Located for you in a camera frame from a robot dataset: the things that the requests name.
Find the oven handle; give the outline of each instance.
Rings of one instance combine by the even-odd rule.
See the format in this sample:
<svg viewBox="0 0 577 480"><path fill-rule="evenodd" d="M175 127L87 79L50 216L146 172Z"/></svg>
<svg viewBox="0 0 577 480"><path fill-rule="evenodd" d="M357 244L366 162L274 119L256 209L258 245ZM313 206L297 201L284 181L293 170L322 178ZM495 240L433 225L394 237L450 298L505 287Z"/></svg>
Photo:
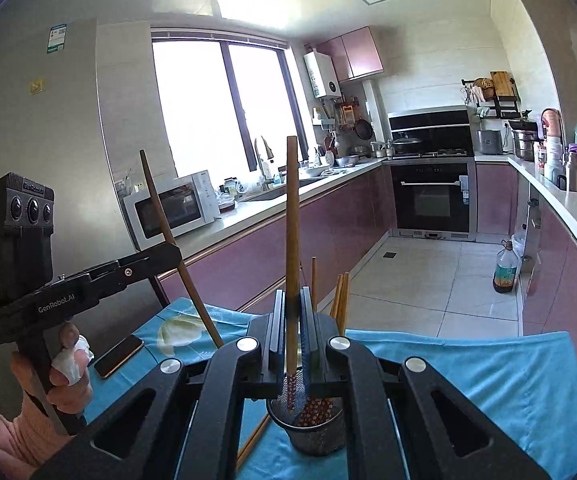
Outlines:
<svg viewBox="0 0 577 480"><path fill-rule="evenodd" d="M461 184L459 180L455 182L404 182L401 181L402 186L457 186L460 187Z"/></svg>

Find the human hand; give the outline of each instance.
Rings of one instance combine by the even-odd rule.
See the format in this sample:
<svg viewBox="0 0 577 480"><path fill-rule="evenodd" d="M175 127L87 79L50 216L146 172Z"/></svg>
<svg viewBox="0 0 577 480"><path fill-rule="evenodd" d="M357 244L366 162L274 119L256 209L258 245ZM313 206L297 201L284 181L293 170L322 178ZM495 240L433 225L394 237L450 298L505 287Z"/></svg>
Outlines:
<svg viewBox="0 0 577 480"><path fill-rule="evenodd" d="M79 330L72 323L66 323L59 333L59 339L64 348L73 348L79 336ZM48 402L53 404L60 412L69 414L81 412L92 399L92 388L87 369L89 356L85 350L78 349L73 354L73 357L79 368L81 379L69 386L66 376L59 370L51 368L48 377L54 388L46 394ZM11 355L11 372L26 392L32 393L34 391L31 383L33 375L32 365L19 352L13 352Z"/></svg>

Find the sleeve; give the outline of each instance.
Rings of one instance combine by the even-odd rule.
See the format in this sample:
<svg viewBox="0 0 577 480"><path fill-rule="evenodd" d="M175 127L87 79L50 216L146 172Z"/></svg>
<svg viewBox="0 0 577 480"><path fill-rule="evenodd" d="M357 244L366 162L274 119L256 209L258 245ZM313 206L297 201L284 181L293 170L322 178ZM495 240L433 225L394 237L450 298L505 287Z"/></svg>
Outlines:
<svg viewBox="0 0 577 480"><path fill-rule="evenodd" d="M70 438L58 435L24 394L22 412L14 421L0 415L0 469L9 480L27 480Z"/></svg>

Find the refrigerator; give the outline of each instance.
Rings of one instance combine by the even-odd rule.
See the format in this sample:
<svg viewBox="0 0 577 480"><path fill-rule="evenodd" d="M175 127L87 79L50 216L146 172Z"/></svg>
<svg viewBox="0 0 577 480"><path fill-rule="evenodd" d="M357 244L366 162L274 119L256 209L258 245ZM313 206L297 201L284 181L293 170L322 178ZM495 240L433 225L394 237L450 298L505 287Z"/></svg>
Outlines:
<svg viewBox="0 0 577 480"><path fill-rule="evenodd" d="M12 171L54 189L54 277L135 252L100 121L96 20L56 25L65 27L57 43L46 28L0 52L0 177ZM160 308L143 281L74 322L101 354ZM0 346L0 412L6 416L19 412L22 398L9 371L13 349Z"/></svg>

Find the faucet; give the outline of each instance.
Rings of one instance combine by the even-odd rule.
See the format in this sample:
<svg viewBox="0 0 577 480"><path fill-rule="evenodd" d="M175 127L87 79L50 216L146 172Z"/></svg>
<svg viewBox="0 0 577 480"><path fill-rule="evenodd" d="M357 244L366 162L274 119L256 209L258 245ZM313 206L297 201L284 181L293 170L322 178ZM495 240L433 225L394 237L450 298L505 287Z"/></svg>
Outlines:
<svg viewBox="0 0 577 480"><path fill-rule="evenodd" d="M273 158L273 152L268 147L268 143L266 142L264 137L262 137L261 135L255 137L252 147L253 151L255 152L255 160L257 161L257 167L260 169L262 177L264 178L264 181L262 182L262 190L268 191L270 189L268 184L271 184L273 182L273 177L272 176L268 177L267 174L264 173L264 167L262 166L262 155L260 155L260 150L258 148L258 140L262 143L262 149L265 151L266 160L271 160Z"/></svg>

